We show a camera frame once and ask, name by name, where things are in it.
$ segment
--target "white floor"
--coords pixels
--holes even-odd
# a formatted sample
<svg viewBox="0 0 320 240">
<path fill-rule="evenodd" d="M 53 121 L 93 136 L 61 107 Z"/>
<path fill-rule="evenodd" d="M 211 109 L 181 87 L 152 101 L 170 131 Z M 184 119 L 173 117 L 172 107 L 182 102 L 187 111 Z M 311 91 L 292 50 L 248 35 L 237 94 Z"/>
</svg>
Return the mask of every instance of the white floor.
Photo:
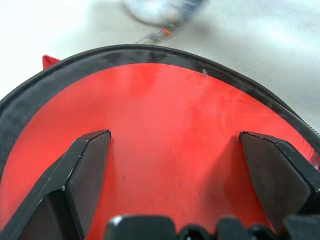
<svg viewBox="0 0 320 240">
<path fill-rule="evenodd" d="M 208 1 L 163 45 L 258 81 L 320 132 L 320 1 Z M 120 0 L 0 0 L 0 98 L 41 71 L 44 54 L 134 43 L 153 29 Z"/>
</svg>

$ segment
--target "red disc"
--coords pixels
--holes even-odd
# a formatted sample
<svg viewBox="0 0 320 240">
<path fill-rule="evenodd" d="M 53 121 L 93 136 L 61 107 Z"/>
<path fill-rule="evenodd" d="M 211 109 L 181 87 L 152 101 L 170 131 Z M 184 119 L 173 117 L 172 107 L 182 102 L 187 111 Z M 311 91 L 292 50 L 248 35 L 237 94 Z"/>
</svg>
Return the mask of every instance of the red disc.
<svg viewBox="0 0 320 240">
<path fill-rule="evenodd" d="M 196 223 L 212 233 L 224 215 L 268 225 L 240 131 L 314 154 L 284 119 L 223 81 L 167 64 L 112 67 L 60 91 L 26 125 L 1 180 L 1 227 L 74 139 L 101 129 L 113 139 L 88 240 L 103 239 L 109 219 L 123 214 L 167 215 L 178 230 Z"/>
</svg>

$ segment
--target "black rubber rim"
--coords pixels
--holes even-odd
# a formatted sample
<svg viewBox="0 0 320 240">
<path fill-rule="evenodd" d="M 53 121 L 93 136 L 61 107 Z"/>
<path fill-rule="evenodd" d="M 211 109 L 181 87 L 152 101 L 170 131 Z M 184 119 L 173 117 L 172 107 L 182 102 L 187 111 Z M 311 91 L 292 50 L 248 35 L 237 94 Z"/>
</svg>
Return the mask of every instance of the black rubber rim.
<svg viewBox="0 0 320 240">
<path fill-rule="evenodd" d="M 320 137 L 268 89 L 221 64 L 184 51 L 153 45 L 115 45 L 69 57 L 22 83 L 0 101 L 0 177 L 20 133 L 32 116 L 67 86 L 95 72 L 136 63 L 183 67 L 215 77 L 254 97 L 293 126 L 320 153 Z"/>
</svg>

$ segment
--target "red circular surface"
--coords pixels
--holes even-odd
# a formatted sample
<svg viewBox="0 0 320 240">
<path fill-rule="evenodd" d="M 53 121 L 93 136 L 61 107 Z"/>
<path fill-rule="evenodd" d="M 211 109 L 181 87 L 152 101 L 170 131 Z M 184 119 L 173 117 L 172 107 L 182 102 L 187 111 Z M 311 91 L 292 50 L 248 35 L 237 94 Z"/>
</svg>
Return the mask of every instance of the red circular surface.
<svg viewBox="0 0 320 240">
<path fill-rule="evenodd" d="M 213 77 L 166 64 L 113 67 L 61 91 L 25 127 L 2 176 L 1 228 L 74 139 L 101 129 L 113 140 L 89 240 L 103 239 L 121 214 L 167 215 L 178 229 L 197 223 L 210 232 L 223 215 L 269 224 L 239 132 L 285 139 L 307 159 L 314 153 L 276 113 Z"/>
</svg>

